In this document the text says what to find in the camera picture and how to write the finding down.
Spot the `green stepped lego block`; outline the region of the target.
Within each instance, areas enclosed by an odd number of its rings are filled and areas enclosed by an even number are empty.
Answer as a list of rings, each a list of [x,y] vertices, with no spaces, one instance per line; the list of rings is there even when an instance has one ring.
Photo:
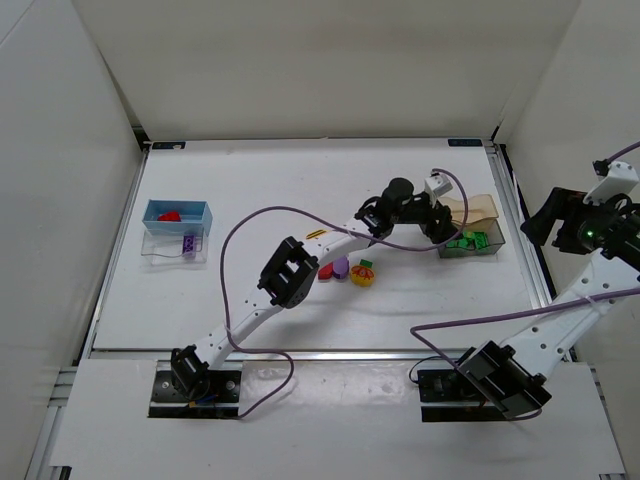
[[[465,250],[479,251],[490,246],[485,232],[465,232],[461,240],[465,242]]]

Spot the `yellow orange printed lego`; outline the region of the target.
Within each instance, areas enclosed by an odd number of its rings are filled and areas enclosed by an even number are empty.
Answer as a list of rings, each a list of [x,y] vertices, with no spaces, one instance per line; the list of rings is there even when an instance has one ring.
[[[369,287],[375,281],[375,272],[370,267],[356,265],[351,268],[349,278],[357,286]]]

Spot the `yellow black striped lego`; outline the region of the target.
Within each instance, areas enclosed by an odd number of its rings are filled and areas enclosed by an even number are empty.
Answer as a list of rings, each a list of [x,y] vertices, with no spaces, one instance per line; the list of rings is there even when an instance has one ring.
[[[324,235],[324,234],[326,234],[326,233],[327,233],[327,231],[326,231],[326,230],[324,230],[324,229],[319,229],[319,230],[315,230],[315,231],[313,231],[313,232],[310,232],[309,234],[307,234],[307,235],[306,235],[306,237],[305,237],[305,238],[306,238],[306,239],[314,239],[314,238],[317,238],[317,237],[319,237],[319,236],[322,236],[322,235]]]

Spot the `red rounded lego brick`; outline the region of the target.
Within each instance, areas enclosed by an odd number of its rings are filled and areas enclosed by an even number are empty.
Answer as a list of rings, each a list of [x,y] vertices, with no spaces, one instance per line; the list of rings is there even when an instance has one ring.
[[[181,215],[177,211],[169,211],[158,216],[159,222],[181,222]]]

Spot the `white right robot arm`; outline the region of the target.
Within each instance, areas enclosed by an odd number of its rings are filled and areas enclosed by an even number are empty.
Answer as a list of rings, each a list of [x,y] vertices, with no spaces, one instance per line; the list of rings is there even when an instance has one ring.
[[[588,262],[530,325],[460,359],[458,373],[507,419],[541,410],[551,398],[544,384],[565,353],[617,300],[639,292],[639,206],[629,195],[595,202],[556,187],[521,230],[534,245],[554,234],[553,247]]]

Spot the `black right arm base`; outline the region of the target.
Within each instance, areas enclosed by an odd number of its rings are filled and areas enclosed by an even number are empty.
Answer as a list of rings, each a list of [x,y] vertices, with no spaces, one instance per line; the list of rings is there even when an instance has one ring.
[[[506,421],[504,415],[453,369],[414,365],[409,380],[418,387],[423,423]]]

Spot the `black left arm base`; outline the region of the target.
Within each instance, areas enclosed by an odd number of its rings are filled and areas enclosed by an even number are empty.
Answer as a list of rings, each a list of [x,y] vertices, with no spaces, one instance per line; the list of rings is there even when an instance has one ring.
[[[239,413],[242,370],[209,370],[194,394],[183,394],[169,365],[156,368],[147,416],[153,419],[222,420]]]

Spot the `grey translucent container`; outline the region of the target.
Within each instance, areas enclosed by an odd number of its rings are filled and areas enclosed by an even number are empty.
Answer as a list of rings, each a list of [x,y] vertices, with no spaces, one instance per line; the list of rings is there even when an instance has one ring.
[[[505,244],[499,222],[485,219],[465,227],[460,237],[438,249],[441,259],[495,255]]]

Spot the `blue label sticker right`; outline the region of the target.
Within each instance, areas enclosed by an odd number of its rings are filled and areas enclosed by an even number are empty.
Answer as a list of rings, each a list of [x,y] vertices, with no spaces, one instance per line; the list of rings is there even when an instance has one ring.
[[[450,138],[447,140],[448,146],[452,148],[476,148],[482,147],[481,139],[473,138]]]

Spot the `blue label sticker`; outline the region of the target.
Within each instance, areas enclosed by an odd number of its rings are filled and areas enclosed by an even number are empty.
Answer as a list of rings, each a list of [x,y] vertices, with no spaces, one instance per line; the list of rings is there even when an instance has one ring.
[[[186,142],[153,142],[152,150],[182,150],[186,148]]]
[[[476,148],[482,147],[481,139],[473,138],[450,138],[447,140],[448,146],[452,148]]]

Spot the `purple half-round lego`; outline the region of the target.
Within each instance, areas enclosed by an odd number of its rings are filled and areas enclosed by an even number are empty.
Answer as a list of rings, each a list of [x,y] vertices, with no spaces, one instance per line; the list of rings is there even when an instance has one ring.
[[[337,280],[345,280],[350,273],[350,263],[347,256],[337,258],[332,262],[332,277]]]

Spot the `purple lego in container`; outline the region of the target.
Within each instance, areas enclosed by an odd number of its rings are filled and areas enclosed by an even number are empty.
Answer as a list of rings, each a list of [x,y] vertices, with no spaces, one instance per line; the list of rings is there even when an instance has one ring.
[[[191,258],[196,255],[197,239],[193,234],[185,235],[182,241],[182,256]]]

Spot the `blue plastic container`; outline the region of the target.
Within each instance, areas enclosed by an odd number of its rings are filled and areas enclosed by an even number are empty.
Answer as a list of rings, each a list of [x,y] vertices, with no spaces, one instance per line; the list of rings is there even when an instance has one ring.
[[[213,216],[206,201],[149,200],[142,223],[160,235],[209,235]]]

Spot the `clear plastic container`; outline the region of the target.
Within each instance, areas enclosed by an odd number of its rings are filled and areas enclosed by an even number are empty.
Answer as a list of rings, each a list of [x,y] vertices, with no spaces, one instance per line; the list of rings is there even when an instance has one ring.
[[[196,255],[182,256],[182,241],[185,235],[160,235],[145,231],[142,239],[141,263],[147,270],[201,269],[208,260],[208,236],[195,235]]]

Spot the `blue label sticker left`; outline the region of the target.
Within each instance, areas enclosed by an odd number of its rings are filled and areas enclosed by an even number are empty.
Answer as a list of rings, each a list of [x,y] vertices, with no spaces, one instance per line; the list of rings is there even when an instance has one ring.
[[[152,150],[182,150],[186,148],[186,142],[153,142]]]

